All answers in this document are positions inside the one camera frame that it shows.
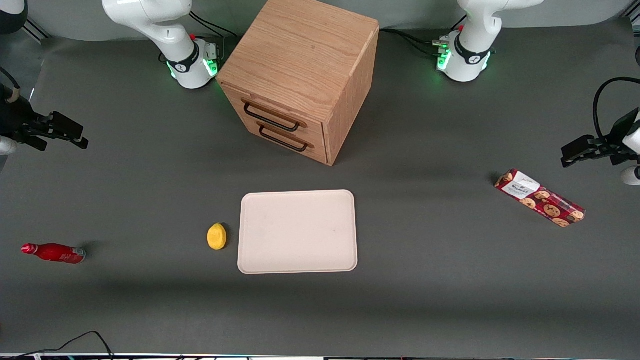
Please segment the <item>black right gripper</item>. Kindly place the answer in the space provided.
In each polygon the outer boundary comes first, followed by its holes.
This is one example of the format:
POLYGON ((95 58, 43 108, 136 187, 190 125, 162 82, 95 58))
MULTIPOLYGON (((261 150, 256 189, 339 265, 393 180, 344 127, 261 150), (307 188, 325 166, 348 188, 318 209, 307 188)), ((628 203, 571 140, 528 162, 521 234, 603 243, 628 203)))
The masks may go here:
POLYGON ((35 112, 18 89, 1 85, 0 150, 16 151, 19 144, 44 152, 48 142, 42 138, 66 141, 86 150, 89 140, 83 137, 84 127, 61 112, 48 115, 35 112))

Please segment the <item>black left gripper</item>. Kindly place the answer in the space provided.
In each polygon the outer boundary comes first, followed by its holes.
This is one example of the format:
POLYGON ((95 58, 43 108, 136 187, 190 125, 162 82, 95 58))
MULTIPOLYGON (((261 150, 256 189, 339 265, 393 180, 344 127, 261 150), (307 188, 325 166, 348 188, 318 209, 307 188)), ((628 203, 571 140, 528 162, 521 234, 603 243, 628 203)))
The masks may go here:
MULTIPOLYGON (((624 162, 639 162, 640 154, 640 115, 633 110, 621 117, 612 126, 611 132, 605 136, 608 149, 605 151, 613 166, 624 162)), ((592 135, 583 135, 574 141, 576 145, 561 148, 562 168, 568 168, 579 162, 598 160, 601 141, 592 135)))

